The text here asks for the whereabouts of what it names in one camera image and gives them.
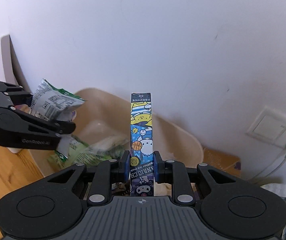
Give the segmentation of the green white snack bag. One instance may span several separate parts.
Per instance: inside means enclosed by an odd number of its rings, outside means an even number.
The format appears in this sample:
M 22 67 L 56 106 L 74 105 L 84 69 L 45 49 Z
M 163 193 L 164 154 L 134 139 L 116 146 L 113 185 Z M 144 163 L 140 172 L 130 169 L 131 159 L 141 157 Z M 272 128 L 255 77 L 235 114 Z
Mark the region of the green white snack bag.
M 33 94 L 29 113 L 46 121 L 72 121 L 85 100 L 42 79 Z

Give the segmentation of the green snack packet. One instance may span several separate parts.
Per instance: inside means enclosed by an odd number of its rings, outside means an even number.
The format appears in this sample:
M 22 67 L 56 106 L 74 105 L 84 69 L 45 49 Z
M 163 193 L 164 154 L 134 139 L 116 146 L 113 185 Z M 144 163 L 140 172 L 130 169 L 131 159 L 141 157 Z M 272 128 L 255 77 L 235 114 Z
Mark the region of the green snack packet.
M 47 161 L 58 171 L 77 163 L 97 166 L 105 160 L 120 159 L 128 142 L 123 135 L 112 135 L 90 145 L 75 135 L 65 135 Z

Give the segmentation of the blue cartoon pen box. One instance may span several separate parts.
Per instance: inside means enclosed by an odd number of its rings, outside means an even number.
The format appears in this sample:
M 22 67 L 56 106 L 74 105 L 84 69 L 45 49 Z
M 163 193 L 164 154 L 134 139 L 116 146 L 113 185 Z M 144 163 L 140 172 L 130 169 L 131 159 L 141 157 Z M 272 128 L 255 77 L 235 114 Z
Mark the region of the blue cartoon pen box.
M 131 95 L 130 195 L 154 195 L 152 100 L 150 93 Z

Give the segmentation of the brown white scrunchie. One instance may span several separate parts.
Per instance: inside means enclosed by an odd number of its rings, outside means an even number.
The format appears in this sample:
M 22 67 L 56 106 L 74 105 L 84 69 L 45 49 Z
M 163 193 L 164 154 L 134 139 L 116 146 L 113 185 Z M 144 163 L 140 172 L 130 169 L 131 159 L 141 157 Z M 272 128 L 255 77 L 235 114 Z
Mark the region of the brown white scrunchie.
M 130 196 L 130 184 L 129 183 L 113 184 L 112 196 Z

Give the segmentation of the brown floral patterned box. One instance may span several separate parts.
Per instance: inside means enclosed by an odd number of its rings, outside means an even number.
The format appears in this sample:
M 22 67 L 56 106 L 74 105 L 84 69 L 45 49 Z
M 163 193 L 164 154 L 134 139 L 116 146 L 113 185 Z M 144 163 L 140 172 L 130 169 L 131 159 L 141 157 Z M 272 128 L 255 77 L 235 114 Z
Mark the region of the brown floral patterned box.
M 239 157 L 208 148 L 204 148 L 203 152 L 205 163 L 240 178 L 241 160 Z

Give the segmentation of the beige plastic storage bin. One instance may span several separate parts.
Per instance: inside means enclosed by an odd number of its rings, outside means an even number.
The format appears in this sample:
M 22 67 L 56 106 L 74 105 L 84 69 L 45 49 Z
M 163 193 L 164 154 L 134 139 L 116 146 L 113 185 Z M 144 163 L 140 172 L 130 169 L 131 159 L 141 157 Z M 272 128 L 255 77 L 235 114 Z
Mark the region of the beige plastic storage bin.
M 200 142 L 154 113 L 149 103 L 131 106 L 129 101 L 96 88 L 76 94 L 85 103 L 76 110 L 76 130 L 67 145 L 68 155 L 30 152 L 43 176 L 76 163 L 96 166 L 104 160 L 119 159 L 125 150 L 135 154 L 134 165 L 152 158 L 152 151 L 159 151 L 163 160 L 180 161 L 191 168 L 203 161 Z

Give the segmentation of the grey board against wall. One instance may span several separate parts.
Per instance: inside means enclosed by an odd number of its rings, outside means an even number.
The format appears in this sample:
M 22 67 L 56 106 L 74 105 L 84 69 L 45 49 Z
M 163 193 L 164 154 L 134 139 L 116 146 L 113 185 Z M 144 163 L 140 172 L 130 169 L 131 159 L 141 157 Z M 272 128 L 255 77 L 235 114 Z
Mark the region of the grey board against wall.
M 31 92 L 9 35 L 0 37 L 0 81 L 21 85 Z

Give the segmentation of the white wall switch socket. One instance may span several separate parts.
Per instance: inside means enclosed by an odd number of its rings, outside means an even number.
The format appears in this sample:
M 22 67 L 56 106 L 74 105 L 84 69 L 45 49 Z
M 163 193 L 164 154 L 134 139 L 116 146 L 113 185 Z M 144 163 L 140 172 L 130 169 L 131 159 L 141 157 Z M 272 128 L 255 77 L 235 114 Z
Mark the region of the white wall switch socket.
M 286 145 L 286 114 L 266 106 L 246 134 L 264 143 L 284 148 Z

